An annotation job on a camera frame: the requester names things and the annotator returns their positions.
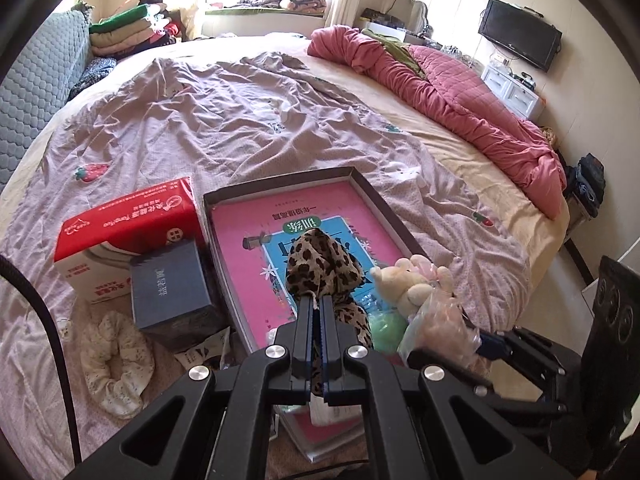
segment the headboard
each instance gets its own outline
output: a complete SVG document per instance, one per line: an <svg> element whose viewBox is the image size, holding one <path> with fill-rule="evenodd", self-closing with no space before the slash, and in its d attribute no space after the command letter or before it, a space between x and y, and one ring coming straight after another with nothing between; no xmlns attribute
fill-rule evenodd
<svg viewBox="0 0 640 480"><path fill-rule="evenodd" d="M0 84L0 192L91 59L87 18L80 10L50 15Z"/></svg>

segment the black cable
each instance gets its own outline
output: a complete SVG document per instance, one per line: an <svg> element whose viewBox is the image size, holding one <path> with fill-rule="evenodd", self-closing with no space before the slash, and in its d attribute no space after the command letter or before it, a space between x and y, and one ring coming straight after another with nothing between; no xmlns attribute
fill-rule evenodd
<svg viewBox="0 0 640 480"><path fill-rule="evenodd" d="M340 462L339 464L328 465L325 467L319 467L318 469L312 469L311 471L304 471L302 473L296 473L295 475L285 476L280 480L296 480L296 478L315 475L317 473L324 473L325 471L331 471L332 469L338 469L339 467L348 467L350 465L360 465L360 464L368 464L368 463L369 463L369 460L351 460L350 462Z"/></svg>
<svg viewBox="0 0 640 480"><path fill-rule="evenodd" d="M82 462L80 454L80 439L78 437L78 424L76 423L76 412L74 410L74 401L71 397L71 386L69 385L69 376L66 372L65 355L62 352L62 343L58 335L56 323L53 321L47 305L33 288L30 281L24 277L23 273L18 270L14 264L0 254L0 276L13 285L24 299L29 302L32 309L40 318L40 322L47 334L53 361L56 364L58 379L60 380L60 389L62 390L62 399L65 403L66 422L69 426L69 438L71 439L71 451L74 455L74 464L79 465Z"/></svg>

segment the television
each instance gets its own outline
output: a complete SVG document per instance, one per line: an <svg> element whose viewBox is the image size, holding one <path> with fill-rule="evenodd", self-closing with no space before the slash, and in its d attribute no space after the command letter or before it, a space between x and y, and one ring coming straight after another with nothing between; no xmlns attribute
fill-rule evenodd
<svg viewBox="0 0 640 480"><path fill-rule="evenodd" d="M489 0L478 33L544 72L561 47L562 32L553 25L500 0Z"/></svg>

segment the metal bolt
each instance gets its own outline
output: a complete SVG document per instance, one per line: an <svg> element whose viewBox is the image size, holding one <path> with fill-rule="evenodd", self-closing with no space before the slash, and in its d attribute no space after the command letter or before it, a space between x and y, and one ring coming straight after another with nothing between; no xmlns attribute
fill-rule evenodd
<svg viewBox="0 0 640 480"><path fill-rule="evenodd" d="M284 346L280 345L267 346L267 349L264 351L264 353L267 354L267 357L270 357L271 359L278 359L282 357L285 352L286 350Z"/></svg>
<svg viewBox="0 0 640 480"><path fill-rule="evenodd" d="M436 365L427 366L424 369L424 377L430 381L441 381L444 379L444 370Z"/></svg>
<svg viewBox="0 0 640 480"><path fill-rule="evenodd" d="M362 359L363 357L366 357L368 353L369 351L362 345L353 345L347 350L347 354L354 359Z"/></svg>
<svg viewBox="0 0 640 480"><path fill-rule="evenodd" d="M206 366L194 366L189 370L189 377L194 381L201 381L209 377L209 369Z"/></svg>

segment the red and white box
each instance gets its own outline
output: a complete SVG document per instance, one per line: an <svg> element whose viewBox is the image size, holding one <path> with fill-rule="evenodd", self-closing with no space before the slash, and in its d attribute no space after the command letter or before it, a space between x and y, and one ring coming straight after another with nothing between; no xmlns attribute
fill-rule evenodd
<svg viewBox="0 0 640 480"><path fill-rule="evenodd" d="M204 243L188 177L136 191L66 220L53 263L78 296L97 303L130 293L132 256L183 238Z"/></svg>

